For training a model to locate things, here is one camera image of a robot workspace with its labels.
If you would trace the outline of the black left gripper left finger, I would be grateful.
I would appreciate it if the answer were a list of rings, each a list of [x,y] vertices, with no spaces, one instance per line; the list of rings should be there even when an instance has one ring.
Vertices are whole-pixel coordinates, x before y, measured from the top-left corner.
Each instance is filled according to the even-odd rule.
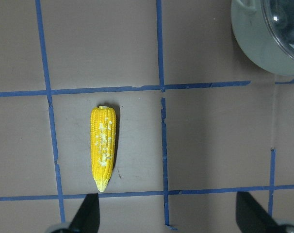
[[[97,233],[100,226],[98,194],[87,194],[71,221],[70,233]]]

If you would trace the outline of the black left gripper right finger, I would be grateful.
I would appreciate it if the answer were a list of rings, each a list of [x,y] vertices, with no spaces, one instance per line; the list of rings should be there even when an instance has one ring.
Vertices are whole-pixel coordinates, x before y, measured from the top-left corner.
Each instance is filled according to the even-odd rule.
[[[235,220],[242,233],[278,232],[278,224],[249,192],[237,192]]]

